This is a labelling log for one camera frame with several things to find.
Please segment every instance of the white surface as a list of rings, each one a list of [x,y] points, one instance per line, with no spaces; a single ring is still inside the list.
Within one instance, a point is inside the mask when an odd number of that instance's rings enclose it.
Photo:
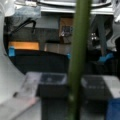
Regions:
[[[15,68],[9,58],[5,55],[3,46],[4,15],[0,14],[0,104],[11,98],[21,88],[24,75]],[[16,120],[41,120],[40,102],[26,111]]]
[[[0,0],[0,11],[5,14],[5,16],[11,16],[15,13],[14,0]]]
[[[48,4],[48,5],[61,5],[61,6],[72,6],[74,7],[76,5],[76,0],[74,0],[73,2],[64,2],[64,1],[61,1],[61,0],[57,0],[57,1],[54,1],[54,0],[41,0],[41,3],[45,3],[45,4]],[[111,0],[107,0],[105,4],[108,4],[108,3],[111,3]],[[101,6],[101,5],[104,5],[104,3],[101,3],[101,4],[92,4],[93,7],[98,7],[98,6]]]
[[[104,76],[104,81],[113,98],[120,98],[120,81],[114,76]]]
[[[53,8],[53,7],[45,7],[41,6],[41,12],[53,12],[53,13],[75,13],[74,9],[70,8]],[[93,9],[91,10],[91,14],[102,14],[102,15],[113,15],[114,11],[112,6],[101,8],[101,9]]]

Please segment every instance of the green stem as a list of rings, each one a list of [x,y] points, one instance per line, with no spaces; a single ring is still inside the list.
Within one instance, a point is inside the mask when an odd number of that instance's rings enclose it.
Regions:
[[[77,0],[74,18],[72,56],[68,71],[69,110],[68,120],[78,120],[80,113],[80,79],[83,75],[88,39],[91,0]]]

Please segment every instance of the blue object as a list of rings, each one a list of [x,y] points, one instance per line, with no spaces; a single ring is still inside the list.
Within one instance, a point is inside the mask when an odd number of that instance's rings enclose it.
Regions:
[[[109,101],[106,120],[120,120],[120,98]]]
[[[15,49],[13,46],[9,47],[9,57],[15,56]]]
[[[109,53],[106,56],[101,56],[98,61],[99,62],[106,62],[107,60],[109,60],[111,58],[114,58],[113,53]]]

